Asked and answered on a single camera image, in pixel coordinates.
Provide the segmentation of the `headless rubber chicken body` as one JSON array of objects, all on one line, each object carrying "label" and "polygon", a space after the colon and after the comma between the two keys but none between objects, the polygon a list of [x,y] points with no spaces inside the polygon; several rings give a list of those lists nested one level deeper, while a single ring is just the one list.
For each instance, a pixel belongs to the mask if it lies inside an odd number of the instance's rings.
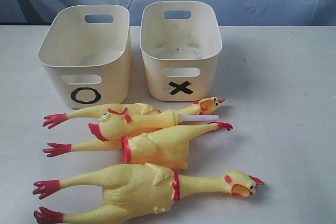
[{"label": "headless rubber chicken body", "polygon": [[233,129],[226,122],[199,125],[177,125],[138,136],[122,138],[123,162],[162,165],[172,170],[187,169],[190,141],[210,131]]}]

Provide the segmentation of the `severed rubber chicken head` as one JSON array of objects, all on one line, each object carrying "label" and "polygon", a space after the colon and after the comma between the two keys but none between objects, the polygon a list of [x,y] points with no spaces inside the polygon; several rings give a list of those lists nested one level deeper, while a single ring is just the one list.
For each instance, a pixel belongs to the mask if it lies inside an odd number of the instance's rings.
[{"label": "severed rubber chicken head", "polygon": [[132,114],[128,108],[115,111],[111,108],[99,119],[98,124],[89,123],[90,132],[101,141],[112,141],[139,129],[166,128],[181,122],[214,121],[218,115],[183,115],[175,110],[159,114]]}]

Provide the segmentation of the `large whole rubber chicken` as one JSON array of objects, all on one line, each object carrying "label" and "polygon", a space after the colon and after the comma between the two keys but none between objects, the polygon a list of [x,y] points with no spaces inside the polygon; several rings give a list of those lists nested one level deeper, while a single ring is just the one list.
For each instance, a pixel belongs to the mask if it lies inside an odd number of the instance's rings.
[{"label": "large whole rubber chicken", "polygon": [[104,206],[81,214],[65,214],[40,207],[34,211],[37,223],[123,223],[171,209],[180,199],[196,193],[221,192],[249,197],[263,181],[238,170],[215,177],[178,174],[165,166],[118,164],[94,172],[34,183],[39,199],[71,186],[102,187]]}]

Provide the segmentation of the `cream bin marked X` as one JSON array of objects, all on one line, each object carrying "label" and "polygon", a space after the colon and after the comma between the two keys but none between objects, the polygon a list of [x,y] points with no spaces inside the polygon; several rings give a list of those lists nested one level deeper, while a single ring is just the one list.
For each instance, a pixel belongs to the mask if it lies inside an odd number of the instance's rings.
[{"label": "cream bin marked X", "polygon": [[152,97],[160,101],[206,97],[222,50],[213,8],[197,1],[148,5],[142,14],[140,49]]}]

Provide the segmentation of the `cream bin marked O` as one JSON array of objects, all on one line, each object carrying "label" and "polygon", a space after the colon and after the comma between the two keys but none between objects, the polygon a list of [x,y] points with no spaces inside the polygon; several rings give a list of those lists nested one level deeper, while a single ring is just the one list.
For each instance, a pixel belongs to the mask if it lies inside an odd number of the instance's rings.
[{"label": "cream bin marked O", "polygon": [[68,107],[126,99],[132,61],[129,23],[129,11],[120,5],[76,5],[57,14],[38,59]]}]

